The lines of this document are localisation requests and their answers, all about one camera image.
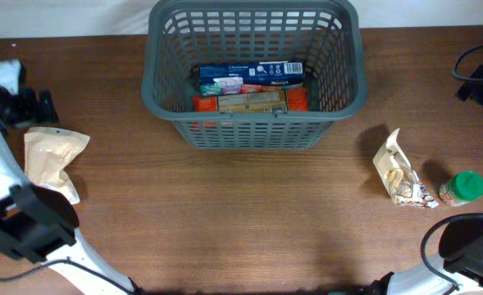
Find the beige paper pouch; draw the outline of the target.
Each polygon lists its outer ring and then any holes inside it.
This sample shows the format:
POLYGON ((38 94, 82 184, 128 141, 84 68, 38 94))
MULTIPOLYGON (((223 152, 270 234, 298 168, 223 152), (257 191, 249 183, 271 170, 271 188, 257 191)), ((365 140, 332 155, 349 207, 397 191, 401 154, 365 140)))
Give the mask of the beige paper pouch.
POLYGON ((65 168, 85 150, 90 137, 68 129, 32 127, 24 135, 25 174, 40 186, 61 193, 75 205, 80 202, 65 168))

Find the green lid jar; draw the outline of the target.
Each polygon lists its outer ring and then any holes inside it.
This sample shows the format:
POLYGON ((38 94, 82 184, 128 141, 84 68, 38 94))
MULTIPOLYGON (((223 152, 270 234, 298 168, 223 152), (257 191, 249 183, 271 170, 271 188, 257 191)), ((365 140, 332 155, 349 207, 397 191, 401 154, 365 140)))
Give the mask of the green lid jar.
POLYGON ((474 202, 483 196, 483 178, 474 171, 462 171, 440 185, 439 196, 452 207, 474 202))

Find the mushroom snack pouch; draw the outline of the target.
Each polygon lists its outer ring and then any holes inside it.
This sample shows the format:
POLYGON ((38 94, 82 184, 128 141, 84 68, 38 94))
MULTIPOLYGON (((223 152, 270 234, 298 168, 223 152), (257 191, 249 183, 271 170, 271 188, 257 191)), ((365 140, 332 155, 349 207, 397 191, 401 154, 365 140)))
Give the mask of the mushroom snack pouch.
POLYGON ((373 157, 381 182, 397 207, 436 208, 439 203, 427 192, 398 144, 399 131, 392 132, 373 157))

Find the grey plastic basket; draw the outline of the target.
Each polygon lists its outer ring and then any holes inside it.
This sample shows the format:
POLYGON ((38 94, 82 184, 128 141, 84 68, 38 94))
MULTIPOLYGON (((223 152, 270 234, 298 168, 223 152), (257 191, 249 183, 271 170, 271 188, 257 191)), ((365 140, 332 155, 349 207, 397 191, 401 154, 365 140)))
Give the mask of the grey plastic basket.
POLYGON ((144 105, 200 149, 305 149, 367 99, 358 14, 346 0, 157 2, 148 18, 144 105), (204 64, 299 62, 307 111, 197 112, 204 64))

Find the orange pasta packet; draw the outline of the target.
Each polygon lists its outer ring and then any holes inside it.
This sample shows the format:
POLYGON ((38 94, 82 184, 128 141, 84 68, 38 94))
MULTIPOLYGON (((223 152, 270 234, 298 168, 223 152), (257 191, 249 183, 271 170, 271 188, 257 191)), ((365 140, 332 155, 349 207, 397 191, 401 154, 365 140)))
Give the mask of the orange pasta packet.
POLYGON ((193 103, 194 110, 197 112, 286 113, 309 111, 308 94, 307 88, 291 88, 217 97, 194 96, 193 103))

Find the blue food box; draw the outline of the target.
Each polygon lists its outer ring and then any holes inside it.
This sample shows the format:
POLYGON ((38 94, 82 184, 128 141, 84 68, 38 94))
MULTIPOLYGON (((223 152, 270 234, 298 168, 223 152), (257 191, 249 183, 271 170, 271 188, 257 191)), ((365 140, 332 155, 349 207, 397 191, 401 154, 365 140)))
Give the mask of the blue food box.
POLYGON ((303 63, 296 61, 211 64, 199 67, 199 86, 203 96, 302 88, 304 79, 303 63))

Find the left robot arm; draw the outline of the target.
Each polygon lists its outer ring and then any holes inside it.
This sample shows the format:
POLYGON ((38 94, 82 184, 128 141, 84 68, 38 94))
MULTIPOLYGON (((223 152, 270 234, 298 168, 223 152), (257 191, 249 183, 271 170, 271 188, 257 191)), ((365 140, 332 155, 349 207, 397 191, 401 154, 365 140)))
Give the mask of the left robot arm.
POLYGON ((59 121, 51 93, 20 88, 24 78, 25 68, 17 60, 0 62, 0 253, 35 267, 0 282, 51 269, 84 294, 143 293, 89 245, 67 198, 32 183, 12 155, 7 128, 59 121))

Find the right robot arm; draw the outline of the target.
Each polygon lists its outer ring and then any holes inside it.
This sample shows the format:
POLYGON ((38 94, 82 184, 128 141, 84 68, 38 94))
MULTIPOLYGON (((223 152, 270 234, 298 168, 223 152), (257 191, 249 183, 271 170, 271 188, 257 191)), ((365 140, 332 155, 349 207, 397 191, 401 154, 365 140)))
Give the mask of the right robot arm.
MULTIPOLYGON (((373 158, 386 192, 397 206, 435 208, 393 131, 373 158)), ((463 294, 483 290, 483 213, 450 216, 427 230, 421 264, 374 281, 368 294, 463 294)))

